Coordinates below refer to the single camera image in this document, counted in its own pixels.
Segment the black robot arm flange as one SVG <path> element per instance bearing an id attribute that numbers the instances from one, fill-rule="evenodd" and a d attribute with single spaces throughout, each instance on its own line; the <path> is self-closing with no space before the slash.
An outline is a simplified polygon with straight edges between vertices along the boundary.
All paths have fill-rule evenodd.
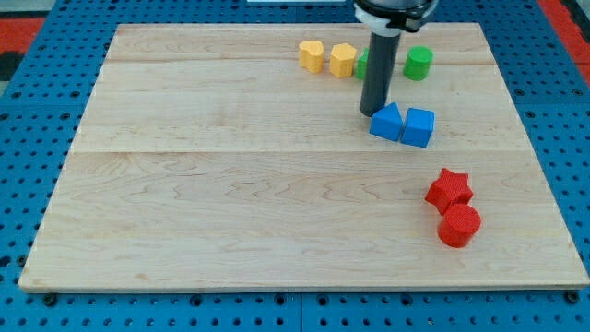
<path id="1" fill-rule="evenodd" d="M 355 0 L 355 17 L 382 37 L 418 32 L 429 20 L 439 0 Z"/>

